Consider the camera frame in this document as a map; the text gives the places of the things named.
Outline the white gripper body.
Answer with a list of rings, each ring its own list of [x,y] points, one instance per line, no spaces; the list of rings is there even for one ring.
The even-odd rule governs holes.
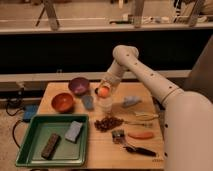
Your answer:
[[[114,94],[118,85],[120,84],[120,78],[114,73],[107,71],[101,79],[100,86],[107,87],[111,94]]]

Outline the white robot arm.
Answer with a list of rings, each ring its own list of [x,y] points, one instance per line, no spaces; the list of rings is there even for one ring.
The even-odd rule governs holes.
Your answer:
[[[213,171],[213,103],[141,63],[134,46],[118,45],[112,54],[102,83],[115,91],[130,70],[165,108],[164,171]]]

